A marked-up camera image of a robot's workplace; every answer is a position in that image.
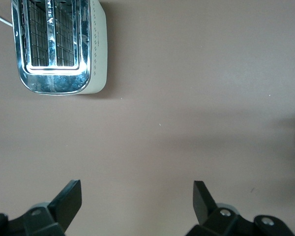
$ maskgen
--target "chrome toaster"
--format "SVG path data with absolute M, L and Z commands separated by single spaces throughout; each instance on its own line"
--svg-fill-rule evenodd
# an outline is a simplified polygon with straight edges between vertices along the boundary
M 11 0 L 17 67 L 31 91 L 101 91 L 107 78 L 106 16 L 98 0 Z

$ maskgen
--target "white cable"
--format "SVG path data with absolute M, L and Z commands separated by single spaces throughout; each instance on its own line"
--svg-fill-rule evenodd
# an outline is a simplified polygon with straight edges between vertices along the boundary
M 3 23 L 5 23 L 5 24 L 7 24 L 8 26 L 13 27 L 12 23 L 6 21 L 6 20 L 5 20 L 4 18 L 2 18 L 2 17 L 0 17 L 0 21 L 3 22 Z

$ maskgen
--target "metal screw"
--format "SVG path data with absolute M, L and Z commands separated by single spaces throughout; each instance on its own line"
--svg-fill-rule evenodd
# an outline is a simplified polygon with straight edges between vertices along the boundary
M 223 216 L 231 216 L 232 214 L 230 213 L 229 210 L 226 210 L 226 209 L 223 209 L 220 211 L 220 213 L 223 215 Z
M 265 225 L 270 225 L 270 226 L 274 225 L 273 220 L 271 220 L 270 218 L 267 218 L 267 217 L 262 218 L 261 221 Z
M 41 213 L 41 210 L 40 209 L 36 209 L 36 210 L 33 210 L 31 212 L 31 215 L 34 216 L 34 215 L 39 215 Z

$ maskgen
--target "floor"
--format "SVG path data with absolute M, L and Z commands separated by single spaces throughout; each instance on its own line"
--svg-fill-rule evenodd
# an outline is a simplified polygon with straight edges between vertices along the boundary
M 108 79 L 93 95 L 25 88 L 0 22 L 0 212 L 80 179 L 68 236 L 184 236 L 203 180 L 247 220 L 295 233 L 295 0 L 101 3 Z

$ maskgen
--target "toaster wire rack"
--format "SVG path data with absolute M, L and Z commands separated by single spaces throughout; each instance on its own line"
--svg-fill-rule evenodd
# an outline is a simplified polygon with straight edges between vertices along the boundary
M 32 66 L 49 66 L 49 46 L 46 19 L 46 3 L 43 0 L 27 1 L 29 38 L 28 45 Z M 74 66 L 74 19 L 72 0 L 54 0 L 55 42 L 57 66 Z

